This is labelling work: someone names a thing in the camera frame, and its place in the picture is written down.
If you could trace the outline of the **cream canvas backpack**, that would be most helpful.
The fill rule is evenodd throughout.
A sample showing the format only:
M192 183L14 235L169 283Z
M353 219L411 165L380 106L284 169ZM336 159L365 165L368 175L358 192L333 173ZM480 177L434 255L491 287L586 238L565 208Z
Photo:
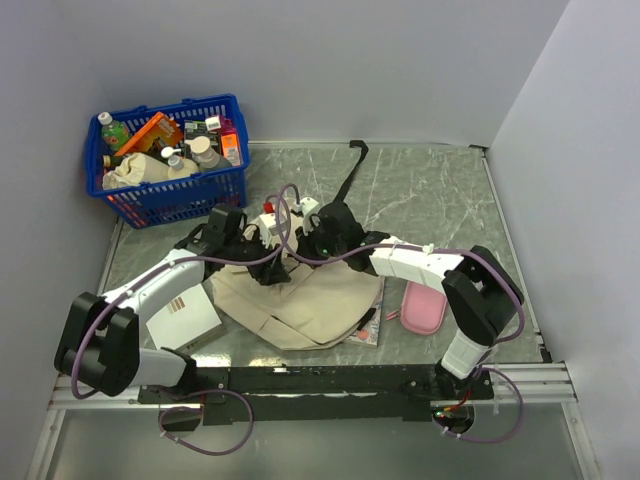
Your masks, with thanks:
M246 267L229 266L205 285L216 308L283 351L328 349L380 306L383 280L345 263L313 268L288 257L284 267L288 283L262 286Z

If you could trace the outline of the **white book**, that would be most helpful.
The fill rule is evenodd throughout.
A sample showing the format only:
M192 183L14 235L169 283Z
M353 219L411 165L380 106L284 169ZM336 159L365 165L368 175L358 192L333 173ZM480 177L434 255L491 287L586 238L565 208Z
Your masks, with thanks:
M185 290L148 322L156 348L180 352L196 349L224 332L224 325L202 285Z

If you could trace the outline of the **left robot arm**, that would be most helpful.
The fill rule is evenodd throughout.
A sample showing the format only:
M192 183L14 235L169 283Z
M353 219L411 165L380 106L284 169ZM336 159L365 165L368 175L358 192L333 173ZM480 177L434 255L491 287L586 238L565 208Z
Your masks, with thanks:
M279 259L281 246L260 235L245 237L245 220L239 207L216 207L156 266L115 290L84 292L73 300L54 367L69 376L76 399L97 393L115 397L132 386L161 387L177 402L194 396L195 360L171 348L142 348L140 328L227 265L262 267Z

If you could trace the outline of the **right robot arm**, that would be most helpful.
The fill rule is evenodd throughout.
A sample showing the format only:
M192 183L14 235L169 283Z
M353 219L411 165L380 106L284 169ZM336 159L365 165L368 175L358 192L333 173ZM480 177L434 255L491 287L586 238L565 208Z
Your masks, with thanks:
M294 203L292 213L303 221L296 231L296 257L302 262L344 261L356 272L399 278L446 298L457 325L436 375L446 397L462 396L490 350L524 329L523 294L488 249L442 249L366 231L342 201L320 206L305 197Z

